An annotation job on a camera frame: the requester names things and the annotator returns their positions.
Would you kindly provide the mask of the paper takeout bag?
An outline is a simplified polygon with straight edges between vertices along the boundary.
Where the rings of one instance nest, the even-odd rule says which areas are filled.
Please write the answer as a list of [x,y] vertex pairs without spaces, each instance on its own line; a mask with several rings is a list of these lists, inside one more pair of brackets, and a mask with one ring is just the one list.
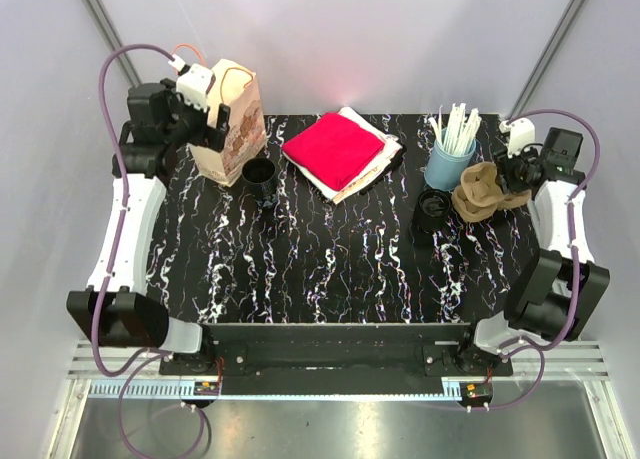
[[229,132],[221,152],[188,144],[199,173],[230,187],[239,179],[246,161],[266,145],[258,78],[255,72],[228,59],[221,59],[208,69],[215,75],[207,98],[208,124],[215,125],[218,106],[226,104],[231,108]]

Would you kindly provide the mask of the black coffee cup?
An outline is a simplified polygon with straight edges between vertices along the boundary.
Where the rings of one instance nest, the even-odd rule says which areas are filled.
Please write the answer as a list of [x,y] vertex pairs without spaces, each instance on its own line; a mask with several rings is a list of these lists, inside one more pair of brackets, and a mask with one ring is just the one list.
[[268,158],[256,157],[242,167],[242,177],[258,207],[274,208],[278,202],[277,172]]

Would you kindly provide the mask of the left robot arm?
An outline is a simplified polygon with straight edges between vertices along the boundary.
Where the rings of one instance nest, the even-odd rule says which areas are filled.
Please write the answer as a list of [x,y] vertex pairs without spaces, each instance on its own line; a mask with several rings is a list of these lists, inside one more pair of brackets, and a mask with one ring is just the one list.
[[229,107],[221,105],[216,124],[208,124],[214,83],[182,75],[129,90],[129,119],[112,159],[114,196],[102,250],[84,290],[70,292],[66,302],[93,345],[178,353],[196,375],[214,367],[216,351],[203,342],[202,327],[170,317],[148,296],[146,261],[177,150],[186,144],[216,151],[224,146]]

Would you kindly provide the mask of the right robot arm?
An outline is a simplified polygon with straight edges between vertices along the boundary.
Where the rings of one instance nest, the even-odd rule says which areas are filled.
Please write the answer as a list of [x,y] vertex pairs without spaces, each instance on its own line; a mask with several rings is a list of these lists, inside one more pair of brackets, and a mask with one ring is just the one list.
[[470,376],[521,349],[548,351],[577,339],[610,282],[586,240],[588,176],[576,168],[582,135],[552,128],[538,143],[528,119],[502,122],[500,130],[508,139],[494,156],[499,184],[505,192],[531,192],[539,247],[511,286],[503,311],[470,326],[468,342],[454,350],[455,366]]

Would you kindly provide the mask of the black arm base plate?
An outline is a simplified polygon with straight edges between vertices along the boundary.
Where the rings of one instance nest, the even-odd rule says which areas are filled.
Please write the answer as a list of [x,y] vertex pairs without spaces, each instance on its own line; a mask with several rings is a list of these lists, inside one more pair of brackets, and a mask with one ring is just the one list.
[[506,378],[510,363],[460,354],[462,324],[219,324],[205,329],[202,352],[177,354],[165,376],[222,374],[225,398],[274,396],[376,400],[435,396],[445,378]]

